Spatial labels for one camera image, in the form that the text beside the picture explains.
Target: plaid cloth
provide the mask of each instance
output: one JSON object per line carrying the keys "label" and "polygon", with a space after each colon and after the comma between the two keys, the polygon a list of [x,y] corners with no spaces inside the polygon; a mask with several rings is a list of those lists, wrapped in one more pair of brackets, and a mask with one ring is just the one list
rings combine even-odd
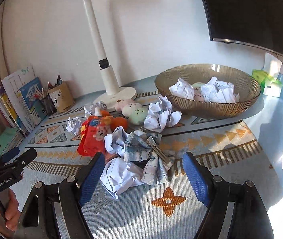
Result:
{"label": "plaid cloth", "polygon": [[168,181],[167,172],[174,163],[175,153],[174,151],[163,150],[163,153],[170,159],[170,162],[166,164],[146,142],[150,136],[157,145],[160,143],[161,134],[148,133],[138,136],[134,132],[130,133],[124,145],[124,160],[131,162],[150,158],[140,181],[149,185],[158,185]]}

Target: pink plush toy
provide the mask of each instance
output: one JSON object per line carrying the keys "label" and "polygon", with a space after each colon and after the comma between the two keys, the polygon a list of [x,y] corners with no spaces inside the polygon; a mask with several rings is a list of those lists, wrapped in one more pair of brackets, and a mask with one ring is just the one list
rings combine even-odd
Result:
{"label": "pink plush toy", "polygon": [[127,100],[123,100],[123,101],[119,101],[116,106],[115,106],[115,109],[118,111],[118,112],[121,112],[123,110],[123,108],[129,104],[129,103],[134,103],[134,100],[132,99],[127,99]]}
{"label": "pink plush toy", "polygon": [[198,102],[204,102],[205,101],[203,95],[201,93],[196,93],[196,92],[195,92],[195,98],[194,99],[195,99],[195,101],[198,101]]}

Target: green tissue box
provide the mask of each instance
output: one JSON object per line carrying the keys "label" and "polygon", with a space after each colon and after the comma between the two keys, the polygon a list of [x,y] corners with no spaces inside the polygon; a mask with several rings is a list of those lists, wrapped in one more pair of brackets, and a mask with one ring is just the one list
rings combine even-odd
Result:
{"label": "green tissue box", "polygon": [[252,77],[258,81],[264,95],[280,97],[283,85],[279,80],[275,80],[263,70],[253,70]]}

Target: book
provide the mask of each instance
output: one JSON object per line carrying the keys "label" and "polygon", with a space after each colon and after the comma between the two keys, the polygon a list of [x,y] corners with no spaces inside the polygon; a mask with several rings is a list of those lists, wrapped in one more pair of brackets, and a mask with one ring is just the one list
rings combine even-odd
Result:
{"label": "book", "polygon": [[36,77],[34,80],[20,88],[17,93],[17,97],[24,105],[28,115],[33,118],[35,125],[38,125],[47,116],[40,100],[34,97],[36,92],[41,94],[42,89],[43,86],[41,85],[40,79]]}
{"label": "book", "polygon": [[8,112],[6,107],[4,106],[1,98],[0,98],[0,116],[2,117],[3,121],[5,122],[5,126],[11,127],[11,128],[17,128],[16,123],[14,122],[10,113]]}
{"label": "book", "polygon": [[19,142],[19,140],[15,140],[18,134],[20,133],[18,128],[9,128],[7,127],[4,132],[0,135],[0,156],[8,152],[10,146],[13,148],[13,141],[15,144]]}
{"label": "book", "polygon": [[21,119],[16,114],[15,109],[13,108],[10,99],[8,98],[6,91],[2,84],[0,84],[0,98],[4,104],[4,107],[9,112],[10,116],[12,117],[13,121],[17,125],[17,127],[21,130],[21,132],[24,134],[24,136],[27,136],[29,134],[28,130],[22,123]]}
{"label": "book", "polygon": [[2,80],[5,92],[16,111],[16,114],[28,132],[32,132],[34,130],[35,124],[33,122],[33,118],[29,116],[28,112],[24,108],[24,105],[17,97],[17,93],[20,88],[33,79],[35,79],[34,71],[32,67],[28,67],[26,69],[21,69],[14,72]]}

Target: plush toy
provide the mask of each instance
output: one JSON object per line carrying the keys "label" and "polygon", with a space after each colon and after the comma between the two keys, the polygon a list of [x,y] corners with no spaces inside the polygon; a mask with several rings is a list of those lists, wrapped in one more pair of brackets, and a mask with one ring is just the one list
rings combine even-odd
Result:
{"label": "plush toy", "polygon": [[203,86],[204,84],[205,83],[203,83],[203,82],[196,82],[196,83],[194,83],[192,85],[192,87],[195,89],[195,93],[201,93],[201,86]]}
{"label": "plush toy", "polygon": [[133,113],[135,110],[140,109],[140,108],[142,108],[142,105],[140,103],[137,103],[137,102],[129,103],[123,108],[122,114],[125,117],[129,117],[131,113]]}
{"label": "plush toy", "polygon": [[123,101],[119,100],[118,103],[115,105],[115,109],[118,112],[121,112],[123,110],[123,108],[129,103],[134,103],[134,101],[132,99],[127,99],[127,100],[123,100]]}
{"label": "plush toy", "polygon": [[204,102],[205,98],[203,97],[203,95],[201,93],[195,92],[194,100],[198,101],[198,102]]}
{"label": "plush toy", "polygon": [[147,108],[139,108],[129,115],[128,121],[134,125],[141,125],[144,123],[147,115],[148,115]]}
{"label": "plush toy", "polygon": [[127,132],[128,121],[123,117],[113,118],[113,121],[111,122],[110,125],[110,129],[112,130],[112,132],[114,132],[114,130],[120,126],[122,126],[123,129]]}
{"label": "plush toy", "polygon": [[90,116],[87,121],[83,123],[82,129],[85,127],[84,134],[77,148],[77,152],[82,156],[93,157],[97,152],[105,153],[104,137],[111,134],[110,125],[112,123],[112,116],[97,117]]}

